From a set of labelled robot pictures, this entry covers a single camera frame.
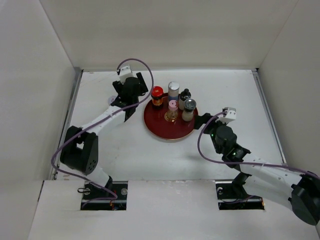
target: spice jar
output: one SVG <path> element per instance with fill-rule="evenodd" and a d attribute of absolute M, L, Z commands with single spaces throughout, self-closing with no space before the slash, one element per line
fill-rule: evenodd
<path fill-rule="evenodd" d="M 184 102 L 184 110 L 182 113 L 182 119 L 186 122 L 190 122 L 194 117 L 194 110 L 196 109 L 196 101 L 189 98 Z"/>
<path fill-rule="evenodd" d="M 187 99 L 191 98 L 191 93 L 189 92 L 189 89 L 184 89 L 179 96 L 179 109 L 184 110 L 185 109 L 185 101 Z"/>
<path fill-rule="evenodd" d="M 178 102 L 179 100 L 179 83 L 175 81 L 171 81 L 168 84 L 168 103 L 171 100 L 176 100 Z"/>
<path fill-rule="evenodd" d="M 178 118 L 178 102 L 171 100 L 168 104 L 169 110 L 165 113 L 164 118 L 168 122 L 174 122 Z"/>
<path fill-rule="evenodd" d="M 164 106 L 163 102 L 164 90 L 160 86 L 154 86 L 151 92 L 152 106 L 155 109 L 161 109 Z"/>

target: red tray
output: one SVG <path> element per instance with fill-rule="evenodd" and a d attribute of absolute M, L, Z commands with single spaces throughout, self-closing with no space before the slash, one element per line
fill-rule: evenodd
<path fill-rule="evenodd" d="M 188 136 L 195 125 L 195 117 L 191 121 L 184 121 L 181 117 L 183 111 L 178 110 L 178 118 L 175 122 L 168 122 L 165 119 L 165 113 L 168 111 L 168 94 L 163 95 L 163 108 L 154 109 L 150 100 L 144 109 L 144 123 L 146 127 L 158 136 L 166 140 L 177 140 Z M 193 115 L 198 115 L 198 110 L 195 108 Z"/>

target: silver lid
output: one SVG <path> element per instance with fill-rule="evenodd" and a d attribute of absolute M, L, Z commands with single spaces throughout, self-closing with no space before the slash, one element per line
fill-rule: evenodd
<path fill-rule="evenodd" d="M 186 110 L 191 110 L 191 111 L 195 110 L 196 106 L 197 106 L 196 101 L 191 98 L 184 101 L 184 108 Z"/>

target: wall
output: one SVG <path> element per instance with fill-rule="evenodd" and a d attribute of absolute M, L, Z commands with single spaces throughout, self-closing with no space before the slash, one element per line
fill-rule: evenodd
<path fill-rule="evenodd" d="M 75 71 L 38 0 L 0 0 L 0 183 L 43 180 Z"/>
<path fill-rule="evenodd" d="M 320 175 L 319 0 L 299 0 L 259 75 L 287 162 Z"/>
<path fill-rule="evenodd" d="M 74 66 L 257 68 L 298 0 L 40 0 Z"/>

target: glass jar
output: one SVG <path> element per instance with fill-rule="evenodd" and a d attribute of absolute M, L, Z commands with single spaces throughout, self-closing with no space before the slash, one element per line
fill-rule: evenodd
<path fill-rule="evenodd" d="M 196 109 L 197 103 L 195 100 L 189 98 L 184 101 L 184 110 L 182 113 L 182 119 L 186 122 L 190 122 L 194 117 L 194 110 Z"/>
<path fill-rule="evenodd" d="M 178 102 L 179 100 L 179 83 L 175 81 L 171 81 L 168 84 L 168 103 L 171 100 L 175 100 Z"/>
<path fill-rule="evenodd" d="M 184 110 L 185 109 L 185 100 L 191 98 L 191 93 L 189 92 L 189 89 L 184 89 L 179 96 L 179 109 Z"/>
<path fill-rule="evenodd" d="M 175 122 L 178 118 L 178 102 L 176 100 L 169 101 L 168 108 L 164 118 L 168 122 Z"/>
<path fill-rule="evenodd" d="M 155 109 L 161 109 L 164 106 L 163 102 L 164 90 L 160 86 L 154 86 L 151 92 L 152 107 Z"/>

